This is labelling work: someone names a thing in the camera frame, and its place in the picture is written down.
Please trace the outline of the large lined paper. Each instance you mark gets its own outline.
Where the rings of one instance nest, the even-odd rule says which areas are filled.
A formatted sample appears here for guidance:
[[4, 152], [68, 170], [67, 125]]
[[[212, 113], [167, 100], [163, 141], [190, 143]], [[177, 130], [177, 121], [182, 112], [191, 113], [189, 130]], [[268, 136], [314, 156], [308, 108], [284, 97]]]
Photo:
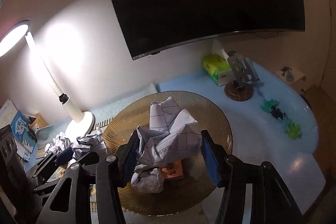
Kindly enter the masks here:
[[198, 121], [172, 97], [151, 102], [149, 128], [138, 126], [137, 134], [138, 164], [152, 168], [195, 157], [202, 146]]

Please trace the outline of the dark blue toy figure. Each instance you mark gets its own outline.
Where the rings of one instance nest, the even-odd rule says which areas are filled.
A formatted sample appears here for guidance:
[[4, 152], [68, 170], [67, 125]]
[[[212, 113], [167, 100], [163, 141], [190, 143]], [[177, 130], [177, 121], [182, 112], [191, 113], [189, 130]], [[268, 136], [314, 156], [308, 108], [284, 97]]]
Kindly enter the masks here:
[[272, 114], [273, 118], [275, 118], [275, 119], [283, 120], [284, 116], [286, 116], [286, 114], [282, 113], [281, 110], [276, 106], [271, 107], [270, 113]]

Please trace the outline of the white paper stack upright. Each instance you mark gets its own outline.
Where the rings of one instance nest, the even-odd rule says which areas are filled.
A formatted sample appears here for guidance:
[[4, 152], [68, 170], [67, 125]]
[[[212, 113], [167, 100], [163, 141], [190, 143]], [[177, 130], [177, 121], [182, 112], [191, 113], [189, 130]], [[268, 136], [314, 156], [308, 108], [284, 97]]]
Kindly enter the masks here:
[[18, 110], [11, 100], [7, 100], [1, 107], [0, 111], [0, 128], [11, 124], [12, 120], [15, 118]]

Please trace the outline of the orange capybara card box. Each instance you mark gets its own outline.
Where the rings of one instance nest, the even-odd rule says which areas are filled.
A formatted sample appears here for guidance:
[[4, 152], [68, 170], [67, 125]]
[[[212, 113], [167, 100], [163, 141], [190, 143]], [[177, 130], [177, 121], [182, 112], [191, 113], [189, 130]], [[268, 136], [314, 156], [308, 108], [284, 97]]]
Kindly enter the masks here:
[[177, 160], [161, 168], [166, 180], [177, 180], [183, 178], [183, 168], [181, 160]]

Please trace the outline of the blue study book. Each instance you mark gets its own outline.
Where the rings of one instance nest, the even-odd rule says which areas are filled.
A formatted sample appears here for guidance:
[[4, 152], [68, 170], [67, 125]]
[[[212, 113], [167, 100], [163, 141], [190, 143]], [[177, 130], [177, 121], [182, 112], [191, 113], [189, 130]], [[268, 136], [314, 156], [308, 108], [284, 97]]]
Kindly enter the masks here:
[[15, 117], [10, 122], [12, 133], [17, 141], [29, 152], [32, 153], [37, 142], [32, 129], [30, 129], [26, 118], [20, 111], [17, 111]]

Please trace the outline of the metal phone stand wooden base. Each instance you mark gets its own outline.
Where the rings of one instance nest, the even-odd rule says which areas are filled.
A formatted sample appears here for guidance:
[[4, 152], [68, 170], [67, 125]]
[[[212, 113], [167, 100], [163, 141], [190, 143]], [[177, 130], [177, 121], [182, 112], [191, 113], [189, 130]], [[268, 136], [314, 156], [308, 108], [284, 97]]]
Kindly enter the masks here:
[[226, 84], [225, 95], [233, 101], [250, 100], [254, 94], [252, 85], [260, 81], [254, 67], [250, 65], [245, 56], [235, 51], [228, 52], [227, 63], [235, 79]]

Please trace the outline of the white desk lamp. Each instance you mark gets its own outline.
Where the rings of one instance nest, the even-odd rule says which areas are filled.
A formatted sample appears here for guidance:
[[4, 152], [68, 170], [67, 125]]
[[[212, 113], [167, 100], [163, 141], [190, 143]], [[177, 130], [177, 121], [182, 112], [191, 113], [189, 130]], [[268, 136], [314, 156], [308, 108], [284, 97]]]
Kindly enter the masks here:
[[41, 69], [43, 77], [48, 81], [53, 91], [58, 96], [62, 107], [71, 117], [71, 121], [66, 128], [65, 134], [71, 142], [74, 143], [77, 137], [83, 137], [92, 131], [95, 116], [89, 111], [81, 111], [70, 96], [62, 91], [61, 87], [55, 81], [46, 66], [43, 55], [36, 45], [29, 27], [29, 20], [21, 20], [5, 32], [5, 34], [1, 37], [1, 56], [11, 50], [22, 38], [25, 39], [30, 52]]

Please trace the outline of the paper ball back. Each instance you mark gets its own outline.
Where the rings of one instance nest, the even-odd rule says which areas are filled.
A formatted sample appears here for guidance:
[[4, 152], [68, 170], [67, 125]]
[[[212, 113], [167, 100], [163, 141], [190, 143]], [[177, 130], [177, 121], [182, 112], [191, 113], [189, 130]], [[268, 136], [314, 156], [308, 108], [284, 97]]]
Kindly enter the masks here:
[[102, 134], [89, 134], [77, 137], [72, 146], [72, 151], [75, 160], [80, 159], [89, 152], [96, 152], [102, 158], [107, 152]]

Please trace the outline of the green tissue box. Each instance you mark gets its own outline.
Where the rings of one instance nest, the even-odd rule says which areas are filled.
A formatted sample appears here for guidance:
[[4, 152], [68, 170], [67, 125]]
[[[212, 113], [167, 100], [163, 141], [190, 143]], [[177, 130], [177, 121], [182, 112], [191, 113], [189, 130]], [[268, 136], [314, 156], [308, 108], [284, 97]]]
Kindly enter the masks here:
[[217, 86], [223, 86], [235, 80], [227, 61], [228, 57], [222, 43], [218, 39], [214, 39], [211, 53], [202, 58], [203, 68]]

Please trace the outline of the wooden pen cup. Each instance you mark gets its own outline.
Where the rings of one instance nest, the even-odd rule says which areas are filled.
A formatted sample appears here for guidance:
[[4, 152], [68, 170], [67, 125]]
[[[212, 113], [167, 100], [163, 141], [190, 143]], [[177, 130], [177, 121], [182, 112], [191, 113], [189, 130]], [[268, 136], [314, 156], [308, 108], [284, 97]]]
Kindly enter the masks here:
[[29, 120], [29, 127], [33, 130], [33, 132], [37, 132], [39, 129], [49, 125], [39, 113], [35, 115], [28, 115], [27, 118]]

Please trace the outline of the light green toy figure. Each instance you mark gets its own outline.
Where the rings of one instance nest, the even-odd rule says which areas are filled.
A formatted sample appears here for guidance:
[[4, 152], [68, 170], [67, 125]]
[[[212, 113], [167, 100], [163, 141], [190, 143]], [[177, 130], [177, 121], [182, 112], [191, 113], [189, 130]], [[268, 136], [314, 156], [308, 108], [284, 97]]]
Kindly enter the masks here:
[[282, 120], [282, 128], [284, 129], [286, 135], [292, 140], [301, 138], [302, 133], [300, 131], [301, 125], [294, 123], [290, 118], [284, 117]]

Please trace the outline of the paper ball pile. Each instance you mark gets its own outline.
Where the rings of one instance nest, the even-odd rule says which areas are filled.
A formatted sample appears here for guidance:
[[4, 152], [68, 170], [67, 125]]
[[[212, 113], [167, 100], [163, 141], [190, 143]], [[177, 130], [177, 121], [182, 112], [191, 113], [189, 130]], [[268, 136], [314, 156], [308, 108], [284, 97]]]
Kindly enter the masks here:
[[51, 143], [46, 144], [45, 153], [46, 154], [52, 153], [52, 154], [57, 155], [65, 151], [69, 147], [71, 147], [71, 145], [72, 145], [72, 142], [68, 138], [68, 136], [63, 132], [60, 132], [59, 134], [56, 135], [56, 137], [52, 139]]

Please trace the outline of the patterned blue table mat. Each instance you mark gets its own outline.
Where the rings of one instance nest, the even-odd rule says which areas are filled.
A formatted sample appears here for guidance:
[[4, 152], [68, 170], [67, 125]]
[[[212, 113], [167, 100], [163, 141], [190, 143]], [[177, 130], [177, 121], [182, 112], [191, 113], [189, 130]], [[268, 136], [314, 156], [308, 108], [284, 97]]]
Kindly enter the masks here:
[[58, 124], [52, 124], [44, 128], [38, 129], [35, 133], [37, 136], [37, 144], [31, 153], [29, 161], [25, 164], [25, 171], [29, 171], [33, 166], [43, 159], [45, 156], [45, 145], [52, 142], [53, 138], [60, 132], [66, 132], [69, 127], [71, 131], [75, 131], [75, 134], [85, 134], [90, 130], [95, 130], [96, 127], [105, 127], [108, 123], [126, 106], [139, 100], [142, 97], [154, 94], [157, 92], [157, 88], [154, 83], [150, 83], [134, 91], [127, 92], [116, 98], [108, 100], [84, 114], [84, 119], [79, 123], [73, 122], [68, 119]]

